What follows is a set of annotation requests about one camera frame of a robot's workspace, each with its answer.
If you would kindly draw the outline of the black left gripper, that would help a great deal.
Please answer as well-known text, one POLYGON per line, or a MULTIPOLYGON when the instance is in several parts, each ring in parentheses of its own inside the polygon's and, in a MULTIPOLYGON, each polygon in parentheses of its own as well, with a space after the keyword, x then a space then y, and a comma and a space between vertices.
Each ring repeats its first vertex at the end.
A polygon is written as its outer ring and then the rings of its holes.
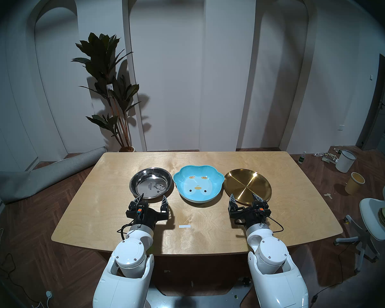
POLYGON ((154 230, 158 221, 169 219, 168 200, 163 195, 160 211, 145 206, 144 194, 130 202, 126 216, 132 219, 131 225, 145 225, 154 230))

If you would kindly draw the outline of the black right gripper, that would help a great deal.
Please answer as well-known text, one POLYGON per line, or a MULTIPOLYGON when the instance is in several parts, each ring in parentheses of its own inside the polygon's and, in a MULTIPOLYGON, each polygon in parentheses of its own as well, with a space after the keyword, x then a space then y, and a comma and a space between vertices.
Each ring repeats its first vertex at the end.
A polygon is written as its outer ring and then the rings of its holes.
POLYGON ((271 215, 268 203, 255 193, 252 193, 252 198, 252 207, 238 207, 234 195, 230 195, 228 213, 234 225, 249 228, 255 224, 266 224, 266 218, 271 215))

